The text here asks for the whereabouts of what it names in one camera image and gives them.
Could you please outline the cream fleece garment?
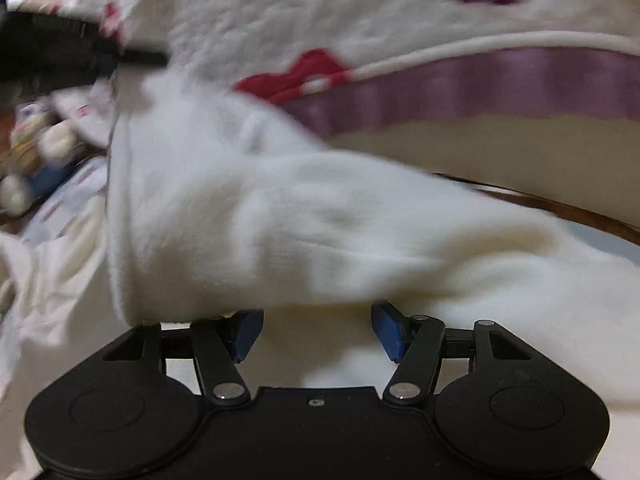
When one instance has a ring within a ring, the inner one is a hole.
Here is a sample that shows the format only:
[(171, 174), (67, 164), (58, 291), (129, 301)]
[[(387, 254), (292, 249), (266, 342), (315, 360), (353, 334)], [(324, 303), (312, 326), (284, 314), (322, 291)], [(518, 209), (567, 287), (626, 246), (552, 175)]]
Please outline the cream fleece garment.
[(1, 239), (1, 399), (141, 322), (262, 309), (255, 370), (378, 378), (352, 306), (492, 318), (614, 410), (639, 406), (639, 270), (542, 211), (328, 148), (276, 108), (167, 70), (124, 70), (104, 196), (38, 247)]

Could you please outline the bear print quilt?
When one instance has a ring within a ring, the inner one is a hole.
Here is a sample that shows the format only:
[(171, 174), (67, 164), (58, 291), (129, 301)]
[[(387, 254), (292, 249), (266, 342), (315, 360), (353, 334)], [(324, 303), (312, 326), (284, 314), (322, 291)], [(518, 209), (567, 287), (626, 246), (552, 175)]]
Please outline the bear print quilt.
[(176, 70), (343, 131), (479, 114), (639, 117), (639, 0), (50, 0)]

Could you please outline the plaid bed blanket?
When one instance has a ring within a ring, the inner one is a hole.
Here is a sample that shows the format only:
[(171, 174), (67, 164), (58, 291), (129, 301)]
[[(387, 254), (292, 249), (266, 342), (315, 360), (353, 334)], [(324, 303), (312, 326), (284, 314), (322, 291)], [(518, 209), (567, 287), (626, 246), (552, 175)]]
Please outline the plaid bed blanket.
[(109, 79), (52, 92), (44, 104), (48, 123), (34, 135), (43, 166), (29, 178), (40, 204), (22, 231), (31, 245), (63, 236), (88, 201), (105, 192), (106, 156), (117, 117)]

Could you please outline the grey plush bunny toy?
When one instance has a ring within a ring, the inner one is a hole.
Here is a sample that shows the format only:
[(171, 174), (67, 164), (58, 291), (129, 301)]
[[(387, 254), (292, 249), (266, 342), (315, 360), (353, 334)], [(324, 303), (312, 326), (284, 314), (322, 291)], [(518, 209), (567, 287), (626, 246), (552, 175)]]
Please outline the grey plush bunny toy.
[(27, 216), (82, 162), (101, 155), (43, 98), (1, 113), (1, 221)]

